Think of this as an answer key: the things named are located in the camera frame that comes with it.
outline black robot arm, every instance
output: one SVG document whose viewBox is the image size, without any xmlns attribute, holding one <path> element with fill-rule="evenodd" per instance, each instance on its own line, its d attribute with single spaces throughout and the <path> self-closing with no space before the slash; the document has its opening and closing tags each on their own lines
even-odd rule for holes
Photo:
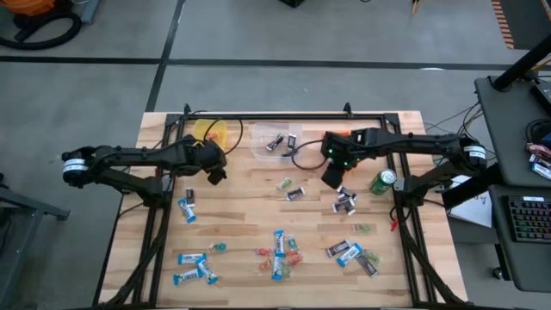
<svg viewBox="0 0 551 310">
<path fill-rule="evenodd" d="M 330 160 L 322 180 L 336 189 L 343 174 L 366 158 L 384 157 L 394 152 L 442 155 L 447 161 L 422 176 L 398 180 L 394 188 L 400 192 L 405 206 L 423 205 L 427 191 L 437 185 L 449 186 L 460 174 L 474 176 L 486 168 L 486 149 L 467 136 L 455 134 L 395 134 L 379 128 L 353 130 L 349 135 L 326 132 L 321 153 Z"/>
<path fill-rule="evenodd" d="M 147 207 L 158 207 L 164 202 L 161 178 L 135 177 L 111 167 L 152 166 L 176 177 L 193 176 L 203 170 L 213 185 L 226 178 L 224 152 L 213 141 L 198 141 L 192 135 L 161 149 L 86 146 L 63 153 L 61 159 L 63 179 L 70 186 L 82 188 L 86 184 L 102 183 L 119 191 L 136 192 Z"/>
</svg>

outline soda can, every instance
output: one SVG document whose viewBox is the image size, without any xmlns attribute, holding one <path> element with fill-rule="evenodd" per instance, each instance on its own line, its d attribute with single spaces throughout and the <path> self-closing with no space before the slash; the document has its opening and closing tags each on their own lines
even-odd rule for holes
<svg viewBox="0 0 551 310">
<path fill-rule="evenodd" d="M 385 169 L 373 178 L 369 185 L 369 190 L 375 195 L 383 195 L 396 182 L 396 173 L 390 169 Z"/>
</svg>

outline rgb keyboard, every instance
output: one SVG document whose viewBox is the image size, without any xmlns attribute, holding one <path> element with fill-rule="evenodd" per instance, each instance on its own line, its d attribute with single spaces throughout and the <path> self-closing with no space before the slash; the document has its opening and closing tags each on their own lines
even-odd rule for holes
<svg viewBox="0 0 551 310">
<path fill-rule="evenodd" d="M 505 199 L 515 241 L 551 244 L 551 199 L 528 196 Z"/>
</svg>

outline desk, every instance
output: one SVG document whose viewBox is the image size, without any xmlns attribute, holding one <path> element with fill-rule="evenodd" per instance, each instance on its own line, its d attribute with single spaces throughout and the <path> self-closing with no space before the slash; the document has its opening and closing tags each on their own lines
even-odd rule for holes
<svg viewBox="0 0 551 310">
<path fill-rule="evenodd" d="M 144 115 L 137 147 L 153 147 L 164 130 L 165 113 Z M 424 133 L 421 114 L 399 112 L 403 132 Z M 343 131 L 362 127 L 378 127 L 377 121 L 296 121 L 302 125 L 303 141 L 320 139 L 325 130 Z M 291 164 L 258 162 L 251 153 L 251 129 L 255 121 L 244 121 L 244 136 L 238 148 L 228 155 L 228 178 L 213 186 L 206 175 L 176 180 L 175 197 L 170 215 L 169 232 L 164 252 L 163 271 L 158 289 L 158 307 L 401 307 L 410 306 L 411 297 L 404 256 L 398 232 L 390 232 L 388 212 L 393 205 L 390 192 L 382 196 L 370 194 L 366 183 L 386 168 L 384 158 L 366 160 L 347 173 L 344 186 L 358 194 L 352 216 L 334 214 L 331 203 L 337 195 L 320 180 L 322 170 L 303 171 Z M 184 132 L 193 132 L 193 122 L 186 121 Z M 232 146 L 238 138 L 239 124 L 228 122 Z M 319 163 L 319 145 L 304 150 L 306 161 Z M 431 156 L 409 155 L 413 174 L 433 168 Z M 139 177 L 152 175 L 153 169 L 132 168 Z M 306 196 L 300 201 L 286 201 L 276 192 L 276 184 L 284 177 L 294 180 L 291 188 L 303 186 Z M 187 224 L 176 201 L 185 188 L 195 189 L 197 221 Z M 430 199 L 439 199 L 436 195 Z M 121 211 L 139 202 L 136 195 L 125 197 Z M 419 209 L 429 260 L 451 289 L 467 298 L 461 271 L 444 209 L 429 203 Z M 110 299 L 126 281 L 139 260 L 146 208 L 124 214 L 116 226 L 108 265 L 99 301 Z M 368 234 L 351 231 L 352 224 L 370 224 Z M 274 282 L 270 273 L 261 275 L 263 261 L 253 249 L 271 247 L 273 231 L 284 229 L 293 234 L 304 251 L 305 262 L 298 265 L 285 282 Z M 356 262 L 341 268 L 335 258 L 328 258 L 325 248 L 343 239 L 350 239 L 384 257 L 380 274 L 369 278 Z M 172 276 L 193 268 L 176 263 L 179 253 L 207 251 L 215 242 L 226 242 L 227 253 L 208 254 L 207 260 L 220 277 L 218 285 L 208 286 L 204 279 L 175 287 Z M 421 269 L 416 267 L 421 295 Z M 144 297 L 150 283 L 145 278 Z"/>
<path fill-rule="evenodd" d="M 474 81 L 504 182 L 511 186 L 551 188 L 549 180 L 529 168 L 529 154 L 524 150 L 526 126 L 533 120 L 549 119 L 530 94 L 532 86 L 532 82 L 517 81 L 511 90 L 501 92 L 492 87 L 488 78 Z"/>
<path fill-rule="evenodd" d="M 549 119 L 529 92 L 533 85 L 532 82 L 516 81 L 510 90 L 501 92 L 492 87 L 488 78 L 474 81 L 498 163 L 445 193 L 443 200 L 447 207 L 453 207 L 489 188 L 499 241 L 496 250 L 498 257 L 505 258 L 500 261 L 501 268 L 511 271 L 511 279 L 522 291 L 551 292 L 551 282 L 542 277 L 551 272 L 549 245 L 513 242 L 500 201 L 501 196 L 519 195 L 515 194 L 518 192 L 532 191 L 532 195 L 548 196 L 543 192 L 551 188 L 549 180 L 532 172 L 529 154 L 524 150 L 526 126 L 534 120 Z"/>
</svg>

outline wooden tabletop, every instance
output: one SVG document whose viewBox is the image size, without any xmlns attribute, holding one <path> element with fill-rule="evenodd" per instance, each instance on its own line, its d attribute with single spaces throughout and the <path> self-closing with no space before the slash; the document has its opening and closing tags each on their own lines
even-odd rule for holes
<svg viewBox="0 0 551 310">
<path fill-rule="evenodd" d="M 424 133 L 418 111 L 396 113 L 399 113 L 403 132 Z M 161 139 L 165 116 L 166 113 L 144 114 L 137 147 L 153 147 Z M 380 126 L 378 121 L 359 120 L 292 122 L 301 125 L 302 142 L 318 140 L 326 130 Z M 254 157 L 251 131 L 255 123 L 257 121 L 244 121 L 243 139 L 227 157 L 226 180 L 213 186 L 203 172 L 176 180 L 158 307 L 410 306 L 412 302 L 399 233 L 390 232 L 388 212 L 393 206 L 392 193 L 373 195 L 366 185 L 376 173 L 387 168 L 386 160 L 364 160 L 345 174 L 343 185 L 358 194 L 357 212 L 351 216 L 335 214 L 331 204 L 337 199 L 337 193 L 320 180 L 324 169 L 299 170 L 289 163 L 261 162 Z M 184 132 L 193 133 L 193 126 L 194 122 L 188 121 Z M 239 124 L 236 121 L 228 122 L 228 133 L 226 149 L 237 141 Z M 322 159 L 319 144 L 309 146 L 302 150 L 299 164 L 315 165 Z M 408 161 L 412 174 L 417 175 L 434 166 L 429 155 L 408 155 Z M 147 177 L 153 174 L 153 169 L 132 168 L 131 173 Z M 287 201 L 284 194 L 276 190 L 276 185 L 285 177 L 293 180 L 290 189 L 303 187 L 306 195 L 298 201 Z M 195 190 L 197 221 L 192 224 L 186 222 L 176 203 L 185 196 L 186 187 Z M 440 201 L 440 197 L 434 194 L 427 198 Z M 124 199 L 121 211 L 139 202 L 136 195 L 129 195 Z M 426 203 L 419 212 L 430 262 L 455 294 L 466 300 L 444 209 Z M 147 208 L 140 207 L 119 219 L 100 301 L 110 299 L 136 266 L 146 217 Z M 352 232 L 353 224 L 369 224 L 372 231 Z M 293 268 L 290 278 L 282 282 L 271 280 L 270 271 L 263 273 L 258 269 L 267 258 L 257 257 L 253 251 L 273 247 L 273 231 L 279 229 L 294 235 L 304 254 L 304 262 Z M 357 242 L 384 257 L 383 262 L 376 266 L 378 276 L 370 278 L 356 261 L 341 268 L 335 258 L 327 257 L 325 249 L 344 239 Z M 209 253 L 208 247 L 218 242 L 227 244 L 226 253 Z M 217 284 L 208 286 L 204 279 L 200 279 L 175 286 L 174 274 L 194 268 L 193 265 L 178 265 L 178 254 L 203 252 L 207 252 L 210 266 L 220 277 Z M 151 273 L 152 266 L 146 274 L 145 299 Z M 417 264 L 416 273 L 421 295 L 425 296 L 422 273 Z"/>
</svg>

